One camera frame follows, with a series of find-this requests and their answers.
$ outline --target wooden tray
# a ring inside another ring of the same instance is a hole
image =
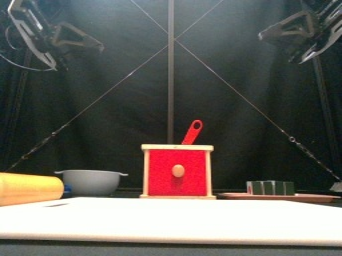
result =
[[[340,199],[339,196],[313,195],[313,194],[295,194],[293,196],[277,195],[251,195],[248,193],[219,193],[220,199],[229,200],[287,200],[304,203],[329,203],[333,199]]]

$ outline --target red box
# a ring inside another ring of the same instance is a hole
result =
[[[215,199],[211,190],[212,146],[141,145],[144,186],[141,198]]]

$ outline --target red panel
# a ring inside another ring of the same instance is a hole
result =
[[[184,176],[172,175],[172,167],[180,164]],[[205,196],[205,151],[149,150],[148,195]]]

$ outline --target grey bowl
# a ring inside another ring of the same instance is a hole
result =
[[[110,196],[118,186],[120,176],[128,176],[100,170],[65,170],[54,173],[62,174],[62,183],[70,187],[70,195],[86,197]]]

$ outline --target black curtain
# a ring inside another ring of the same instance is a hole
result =
[[[72,58],[66,72],[28,73],[3,169],[72,121],[10,171],[113,170],[129,174],[121,187],[140,189],[140,145],[166,143],[168,1],[58,2],[50,22],[69,22],[105,50]],[[257,40],[299,10],[289,0],[174,0],[173,143],[200,119],[195,144],[213,145],[213,189],[273,179],[320,190],[335,181],[285,136],[331,166],[312,63],[289,64],[281,50]],[[30,66],[44,68],[33,58]]]

